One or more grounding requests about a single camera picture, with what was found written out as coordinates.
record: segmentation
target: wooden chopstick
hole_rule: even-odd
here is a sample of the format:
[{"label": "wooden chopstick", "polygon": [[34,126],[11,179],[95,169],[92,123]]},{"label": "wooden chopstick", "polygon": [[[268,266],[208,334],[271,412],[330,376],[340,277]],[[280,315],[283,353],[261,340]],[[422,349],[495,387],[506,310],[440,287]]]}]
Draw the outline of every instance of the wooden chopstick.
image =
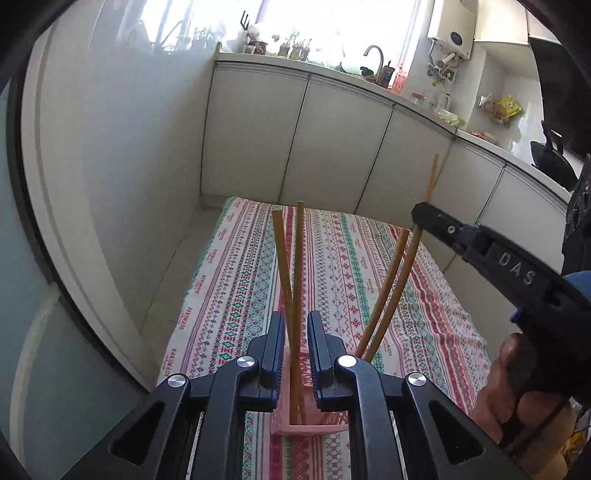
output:
[{"label": "wooden chopstick", "polygon": [[304,202],[297,203],[297,219],[295,221],[295,259],[294,259],[294,287],[293,287],[293,348],[290,347],[290,423],[297,423],[296,405],[299,407],[301,422],[307,424],[304,397],[301,388],[301,284],[302,263],[304,257],[303,228]]},{"label": "wooden chopstick", "polygon": [[327,411],[327,412],[323,413],[322,416],[320,417],[318,425],[329,425],[328,420],[329,420],[331,413],[332,413],[331,411]]},{"label": "wooden chopstick", "polygon": [[[425,193],[425,201],[430,202],[431,198],[433,197],[433,187],[436,181],[436,174],[437,174],[437,162],[439,161],[439,154],[435,154],[433,157],[433,164],[431,165],[431,176],[429,178],[429,183],[427,184],[427,191]],[[406,259],[402,265],[402,270],[400,271],[400,276],[398,277],[398,281],[396,283],[396,287],[392,292],[392,298],[388,303],[388,307],[384,312],[384,316],[378,326],[378,331],[376,332],[374,339],[369,344],[368,350],[365,353],[363,359],[366,362],[371,362],[373,360],[374,355],[378,351],[379,344],[382,343],[386,332],[388,331],[388,326],[392,321],[392,317],[396,312],[396,308],[398,307],[398,303],[400,302],[400,298],[402,297],[402,293],[404,292],[404,287],[408,281],[408,277],[410,275],[411,270],[413,269],[414,258],[417,255],[418,246],[421,243],[421,235],[423,234],[423,229],[420,227],[413,227],[413,237],[411,238],[410,245],[408,246],[408,252]]]},{"label": "wooden chopstick", "polygon": [[394,251],[394,256],[392,257],[392,261],[390,262],[390,266],[388,267],[388,272],[386,273],[386,278],[384,279],[384,283],[382,283],[382,288],[379,291],[378,300],[374,305],[374,309],[371,313],[371,317],[369,317],[369,321],[365,330],[363,331],[363,336],[359,341],[357,348],[355,349],[355,356],[361,358],[371,336],[374,334],[375,326],[378,324],[378,320],[384,306],[386,305],[386,300],[388,300],[388,295],[390,293],[390,289],[392,289],[392,284],[394,283],[394,278],[396,277],[396,273],[398,272],[398,267],[400,266],[400,261],[402,259],[402,253],[404,252],[404,247],[406,247],[408,234],[410,231],[404,229],[400,236],[398,237],[398,241],[396,242],[396,250]]},{"label": "wooden chopstick", "polygon": [[287,339],[290,348],[293,346],[293,299],[291,296],[290,266],[285,250],[285,230],[283,229],[283,211],[273,210],[273,233],[275,234],[275,250],[277,251],[277,267],[279,270],[279,281],[281,293],[283,293],[283,305],[285,314],[285,325],[287,327]]}]

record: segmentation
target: blue gripper pad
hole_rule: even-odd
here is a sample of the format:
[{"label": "blue gripper pad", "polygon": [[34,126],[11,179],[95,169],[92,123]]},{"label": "blue gripper pad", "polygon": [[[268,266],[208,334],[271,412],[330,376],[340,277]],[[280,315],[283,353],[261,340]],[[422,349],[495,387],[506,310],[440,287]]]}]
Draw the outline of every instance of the blue gripper pad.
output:
[{"label": "blue gripper pad", "polygon": [[335,376],[335,360],[345,355],[345,344],[334,335],[326,335],[320,312],[308,315],[308,350],[314,385],[314,398],[320,411],[343,411],[353,396],[352,390]]},{"label": "blue gripper pad", "polygon": [[267,341],[261,362],[260,383],[271,390],[274,409],[279,401],[281,370],[283,368],[283,350],[285,348],[285,321],[283,314],[273,312],[267,332]]},{"label": "blue gripper pad", "polygon": [[271,412],[277,408],[284,348],[285,320],[281,312],[273,312],[267,334],[253,338],[246,351],[259,362],[258,375],[240,389],[246,410]]}]

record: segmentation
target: finger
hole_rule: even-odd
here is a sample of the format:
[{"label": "finger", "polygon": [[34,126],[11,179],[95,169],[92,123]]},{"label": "finger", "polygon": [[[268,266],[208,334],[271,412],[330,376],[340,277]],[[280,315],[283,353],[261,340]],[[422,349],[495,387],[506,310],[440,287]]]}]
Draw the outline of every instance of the finger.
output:
[{"label": "finger", "polygon": [[528,427],[537,427],[564,398],[555,393],[528,392],[521,397],[517,416]]},{"label": "finger", "polygon": [[500,359],[493,363],[486,387],[489,408],[501,423],[505,423],[513,415],[516,399],[509,383],[509,374]]},{"label": "finger", "polygon": [[517,358],[517,349],[519,348],[520,338],[520,333],[512,333],[501,344],[501,348],[499,348],[498,360],[501,362],[501,365],[503,365],[503,367],[508,368],[515,362],[515,359]]},{"label": "finger", "polygon": [[476,406],[472,411],[472,420],[496,443],[503,438],[503,431],[497,421],[495,414],[488,406],[487,387],[484,387],[478,394]]}]

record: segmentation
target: water heater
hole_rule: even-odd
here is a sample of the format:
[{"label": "water heater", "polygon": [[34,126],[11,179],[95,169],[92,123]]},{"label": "water heater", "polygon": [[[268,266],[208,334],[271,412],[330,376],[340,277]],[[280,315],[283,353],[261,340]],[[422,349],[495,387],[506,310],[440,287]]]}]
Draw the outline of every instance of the water heater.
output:
[{"label": "water heater", "polygon": [[427,36],[449,51],[470,59],[478,0],[435,0]]}]

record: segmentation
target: white kitchen cabinet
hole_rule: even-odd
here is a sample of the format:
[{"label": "white kitchen cabinet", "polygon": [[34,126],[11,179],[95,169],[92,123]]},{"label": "white kitchen cabinet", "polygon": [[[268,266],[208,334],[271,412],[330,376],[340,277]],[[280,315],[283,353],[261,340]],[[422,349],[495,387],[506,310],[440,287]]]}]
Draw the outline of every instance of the white kitchen cabinet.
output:
[{"label": "white kitchen cabinet", "polygon": [[525,174],[507,167],[478,223],[560,271],[566,207],[543,191]]},{"label": "white kitchen cabinet", "polygon": [[285,172],[281,203],[353,213],[392,112],[388,102],[312,77]]},{"label": "white kitchen cabinet", "polygon": [[479,0],[474,41],[527,45],[525,7],[517,0]]},{"label": "white kitchen cabinet", "polygon": [[279,201],[307,79],[269,66],[217,66],[207,107],[203,195]]},{"label": "white kitchen cabinet", "polygon": [[[504,162],[481,148],[455,139],[433,190],[432,204],[464,223],[475,223],[492,193]],[[429,233],[423,243],[442,270],[453,251]]]},{"label": "white kitchen cabinet", "polygon": [[411,228],[411,211],[424,200],[433,156],[439,154],[441,168],[451,144],[451,133],[397,105],[355,213]]},{"label": "white kitchen cabinet", "polygon": [[530,12],[527,12],[527,30],[530,37],[539,38],[541,40],[551,41],[553,43],[560,43],[558,38],[542,25],[540,20],[534,17]]},{"label": "white kitchen cabinet", "polygon": [[444,276],[464,310],[472,317],[474,327],[486,340],[488,358],[494,361],[503,340],[519,332],[509,321],[515,307],[460,257],[453,259]]}]

